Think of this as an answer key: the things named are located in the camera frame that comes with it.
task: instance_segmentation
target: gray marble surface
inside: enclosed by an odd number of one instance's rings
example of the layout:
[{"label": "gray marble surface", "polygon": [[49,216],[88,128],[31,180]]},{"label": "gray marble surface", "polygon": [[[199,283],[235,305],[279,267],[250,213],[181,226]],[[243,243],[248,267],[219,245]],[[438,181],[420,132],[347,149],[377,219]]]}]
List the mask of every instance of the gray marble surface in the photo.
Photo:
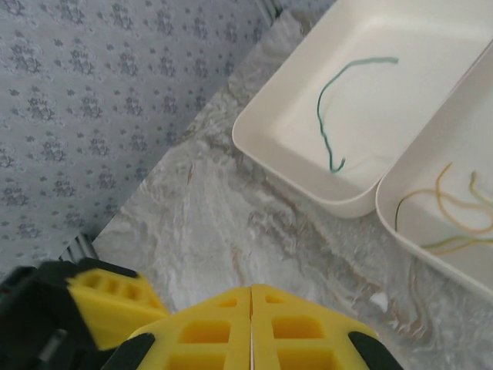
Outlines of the gray marble surface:
[{"label": "gray marble surface", "polygon": [[493,307],[399,248],[371,214],[340,220],[235,148],[240,111],[313,20],[284,13],[95,240],[171,311],[262,282],[372,326],[406,369],[493,368]]}]

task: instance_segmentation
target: green wire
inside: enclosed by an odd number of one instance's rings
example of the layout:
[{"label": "green wire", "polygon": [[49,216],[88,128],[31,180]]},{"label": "green wire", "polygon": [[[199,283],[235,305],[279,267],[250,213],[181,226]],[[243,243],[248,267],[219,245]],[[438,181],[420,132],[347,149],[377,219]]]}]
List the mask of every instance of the green wire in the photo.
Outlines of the green wire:
[{"label": "green wire", "polygon": [[337,81],[339,77],[342,76],[344,72],[346,72],[349,68],[354,67],[354,66],[363,66],[365,64],[371,64],[371,63],[392,63],[392,64],[398,64],[399,63],[399,58],[395,58],[393,56],[385,56],[385,57],[374,57],[374,58],[368,58],[368,59],[358,59],[354,60],[352,62],[349,62],[346,64],[344,68],[342,68],[341,71],[339,71],[338,74],[336,74],[327,84],[324,86],[322,91],[320,92],[320,95],[318,96],[318,101],[317,101],[317,117],[318,117],[318,123],[320,124],[320,134],[324,138],[324,143],[325,147],[327,148],[327,152],[329,153],[329,164],[330,164],[330,171],[331,173],[337,173],[340,171],[342,167],[344,167],[344,164],[346,163],[346,158],[343,158],[340,162],[340,165],[338,168],[334,168],[334,160],[333,160],[333,154],[332,154],[332,148],[330,148],[329,144],[329,138],[327,137],[327,134],[325,133],[324,129],[324,120],[322,119],[322,115],[320,114],[320,103],[322,101],[322,95],[325,93],[325,90],[329,88],[330,85],[332,85],[334,82]]}]

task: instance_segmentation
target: marble countertop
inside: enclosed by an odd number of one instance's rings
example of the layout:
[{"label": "marble countertop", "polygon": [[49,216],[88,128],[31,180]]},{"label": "marble countertop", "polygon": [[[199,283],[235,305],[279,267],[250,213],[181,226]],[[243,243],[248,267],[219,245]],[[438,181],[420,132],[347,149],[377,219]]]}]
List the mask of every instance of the marble countertop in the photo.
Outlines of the marble countertop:
[{"label": "marble countertop", "polygon": [[171,311],[267,283],[372,326],[406,369],[493,369],[493,307],[402,250],[376,214],[331,216],[231,140],[313,24],[283,13],[94,242]]}]

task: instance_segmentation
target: white tray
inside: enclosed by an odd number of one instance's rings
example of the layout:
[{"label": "white tray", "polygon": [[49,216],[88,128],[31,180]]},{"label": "white tray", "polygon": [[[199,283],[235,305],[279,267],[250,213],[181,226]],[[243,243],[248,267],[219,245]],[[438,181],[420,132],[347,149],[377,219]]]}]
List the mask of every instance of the white tray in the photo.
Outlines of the white tray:
[{"label": "white tray", "polygon": [[[386,228],[419,258],[493,301],[493,247],[475,245],[443,256],[419,247],[455,235],[467,235],[446,221],[435,197],[417,195],[403,203],[398,233],[394,216],[399,200],[413,190],[431,187],[444,167],[453,162],[441,189],[461,200],[476,202],[468,189],[471,172],[478,173],[478,189],[493,197],[493,48],[472,69],[418,138],[382,179],[377,212]],[[467,225],[488,226],[488,217],[461,211],[449,202],[447,210]],[[493,237],[493,232],[481,237]]]},{"label": "white tray", "polygon": [[[493,38],[490,0],[339,0],[241,113],[233,141],[271,173],[340,217],[374,209],[378,181]],[[331,174],[316,102],[324,95]]]}]

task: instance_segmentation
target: white plastic tray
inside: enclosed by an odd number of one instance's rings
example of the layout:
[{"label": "white plastic tray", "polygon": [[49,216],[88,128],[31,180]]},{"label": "white plastic tray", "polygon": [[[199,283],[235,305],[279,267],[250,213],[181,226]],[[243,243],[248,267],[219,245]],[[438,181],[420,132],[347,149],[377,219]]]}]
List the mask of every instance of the white plastic tray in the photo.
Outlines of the white plastic tray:
[{"label": "white plastic tray", "polygon": [[[468,189],[471,172],[478,189],[493,197],[493,49],[472,69],[418,138],[382,179],[377,212],[387,229],[409,251],[493,301],[493,247],[475,245],[443,256],[419,247],[455,235],[468,235],[446,221],[435,197],[417,195],[403,203],[398,233],[394,216],[399,200],[413,190],[431,187],[437,175],[453,162],[441,189],[468,202],[477,202]],[[461,222],[487,227],[488,217],[444,202]],[[493,237],[493,233],[481,237]]]},{"label": "white plastic tray", "polygon": [[[340,217],[375,207],[378,181],[493,38],[490,0],[339,0],[242,112],[233,141],[271,173]],[[331,174],[316,116],[324,84]]]}]

